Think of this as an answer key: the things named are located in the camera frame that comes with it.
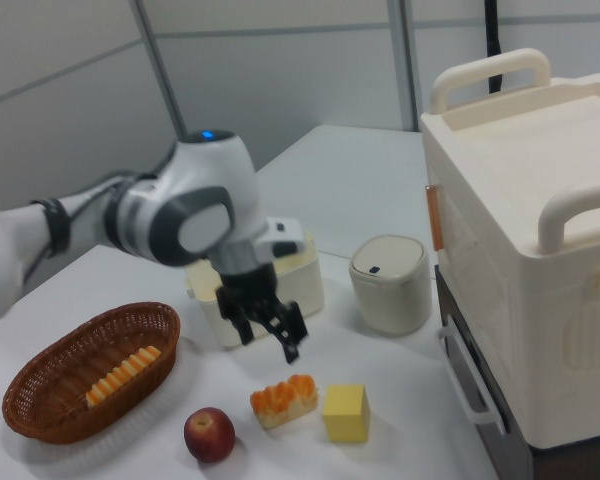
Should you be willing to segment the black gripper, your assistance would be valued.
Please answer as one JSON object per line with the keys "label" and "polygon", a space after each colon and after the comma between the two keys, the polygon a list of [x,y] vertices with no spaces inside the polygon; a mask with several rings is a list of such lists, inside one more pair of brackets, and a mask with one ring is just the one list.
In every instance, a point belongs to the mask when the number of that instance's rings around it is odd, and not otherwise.
{"label": "black gripper", "polygon": [[224,244],[208,255],[219,273],[219,312],[231,325],[222,328],[223,346],[248,345],[254,339],[247,316],[280,343],[287,364],[299,358],[299,345],[308,336],[304,317],[296,301],[283,303],[276,297],[277,280],[270,260],[256,258],[248,241]]}

